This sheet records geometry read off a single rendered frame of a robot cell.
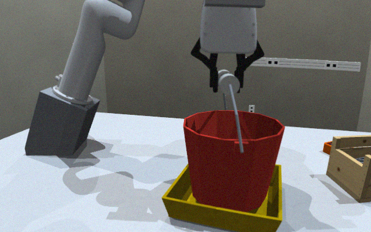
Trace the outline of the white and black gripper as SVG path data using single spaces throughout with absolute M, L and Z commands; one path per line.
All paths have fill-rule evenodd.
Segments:
M 210 53 L 208 59 L 200 52 Z M 254 53 L 253 53 L 254 52 Z M 252 55 L 245 58 L 245 54 Z M 257 40 L 256 8 L 210 7 L 202 5 L 200 37 L 191 55 L 201 60 L 210 70 L 210 87 L 218 92 L 218 54 L 236 54 L 234 76 L 243 88 L 244 71 L 264 56 Z M 239 60 L 239 61 L 238 61 Z M 237 93 L 240 93 L 240 88 Z

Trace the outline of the brown wooden crate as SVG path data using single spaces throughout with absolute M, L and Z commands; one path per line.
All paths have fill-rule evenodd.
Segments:
M 333 136 L 326 175 L 357 202 L 371 202 L 371 135 Z

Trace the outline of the yellow rectangular tray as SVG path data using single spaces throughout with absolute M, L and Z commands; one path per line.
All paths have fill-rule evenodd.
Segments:
M 189 165 L 162 196 L 168 216 L 238 232 L 276 232 L 282 222 L 281 165 L 276 164 L 267 196 L 249 212 L 200 204 L 192 194 Z

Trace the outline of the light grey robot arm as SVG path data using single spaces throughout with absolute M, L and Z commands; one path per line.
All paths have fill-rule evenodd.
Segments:
M 127 40 L 136 32 L 145 0 L 85 0 L 63 75 L 55 77 L 56 96 L 91 104 L 89 95 L 105 52 L 104 33 Z M 204 6 L 262 8 L 266 0 L 204 0 Z

